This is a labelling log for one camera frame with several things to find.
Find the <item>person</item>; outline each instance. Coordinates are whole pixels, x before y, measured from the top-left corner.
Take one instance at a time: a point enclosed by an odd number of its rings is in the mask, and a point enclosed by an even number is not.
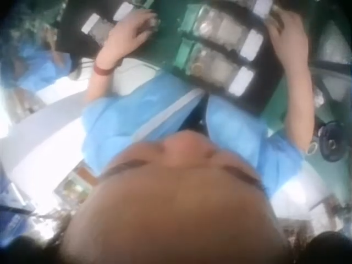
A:
[[[47,27],[41,35],[41,43],[30,38],[16,43],[8,41],[3,49],[5,56],[0,56],[0,84],[8,96],[15,96],[22,112],[33,113],[45,105],[36,97],[37,92],[68,76],[73,70],[70,55],[56,51],[54,30]],[[11,101],[7,104],[12,111]]]
[[[100,182],[51,244],[60,261],[50,263],[291,263],[269,198],[301,168],[314,107],[303,23],[278,12],[284,28],[269,21],[268,31],[289,106],[284,131],[272,136],[217,96],[207,101],[208,136],[179,131],[204,93],[167,73],[128,96],[111,94],[113,69],[147,41],[139,28],[156,15],[138,10],[117,24],[82,117],[85,161]]]

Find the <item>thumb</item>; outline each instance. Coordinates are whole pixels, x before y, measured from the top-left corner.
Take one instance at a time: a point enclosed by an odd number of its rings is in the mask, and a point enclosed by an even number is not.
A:
[[[273,20],[272,18],[269,18],[265,24],[266,24],[266,27],[268,28],[271,42],[275,46],[280,38],[280,33],[279,33],[278,27],[276,25],[276,21]]]
[[[137,47],[141,46],[144,42],[146,42],[149,37],[152,35],[152,31],[146,30],[139,34],[135,40],[135,44]]]

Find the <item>fingers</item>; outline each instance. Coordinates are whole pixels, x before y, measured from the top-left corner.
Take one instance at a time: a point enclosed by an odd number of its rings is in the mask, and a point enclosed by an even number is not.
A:
[[[273,18],[269,18],[266,21],[266,26],[268,28],[270,39],[271,39],[273,45],[275,45],[275,43],[277,43],[277,41],[280,38],[279,25]]]
[[[286,11],[282,8],[276,8],[276,13],[280,16],[285,26],[297,22],[302,23],[302,18],[297,13]]]
[[[152,35],[152,31],[146,30],[143,33],[139,34],[135,40],[136,47],[141,46],[144,42],[146,42],[149,37]]]
[[[131,18],[135,26],[141,26],[146,21],[148,21],[151,18],[155,18],[156,16],[157,14],[153,13],[152,10],[150,9],[138,9],[133,12]]]

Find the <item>light blue shirt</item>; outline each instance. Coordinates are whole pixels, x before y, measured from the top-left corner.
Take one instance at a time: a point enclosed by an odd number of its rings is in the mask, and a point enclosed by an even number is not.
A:
[[[176,133],[205,93],[163,73],[128,96],[111,95],[86,107],[83,153],[96,175],[133,143]],[[301,152],[283,133],[268,136],[266,124],[217,96],[210,96],[206,125],[220,149],[239,154],[261,176],[272,196],[300,170]]]

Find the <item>forehead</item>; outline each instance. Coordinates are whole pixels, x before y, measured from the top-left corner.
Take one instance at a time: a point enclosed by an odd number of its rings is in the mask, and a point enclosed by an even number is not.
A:
[[[79,244],[100,237],[124,252],[264,254],[268,245],[283,245],[264,194],[212,168],[144,166],[112,177],[83,205],[70,232],[85,238]]]

